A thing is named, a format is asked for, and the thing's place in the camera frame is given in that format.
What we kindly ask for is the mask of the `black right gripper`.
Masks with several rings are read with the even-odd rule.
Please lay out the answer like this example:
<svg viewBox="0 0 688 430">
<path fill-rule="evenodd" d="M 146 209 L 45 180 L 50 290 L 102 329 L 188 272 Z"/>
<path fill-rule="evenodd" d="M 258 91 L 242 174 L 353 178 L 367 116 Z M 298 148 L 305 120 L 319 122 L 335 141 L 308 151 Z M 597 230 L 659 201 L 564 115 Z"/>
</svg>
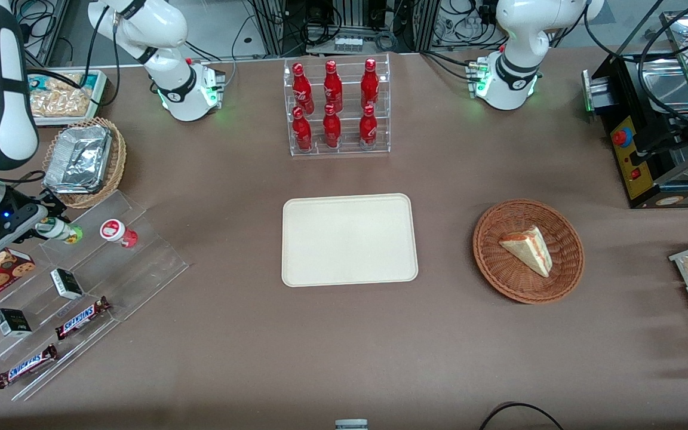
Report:
<svg viewBox="0 0 688 430">
<path fill-rule="evenodd" d="M 27 203 L 14 211 L 0 210 L 0 251 L 11 243 L 30 239 L 46 240 L 36 224 L 46 217 L 68 219 L 67 206 L 50 190 L 41 191 L 41 204 Z"/>
</svg>

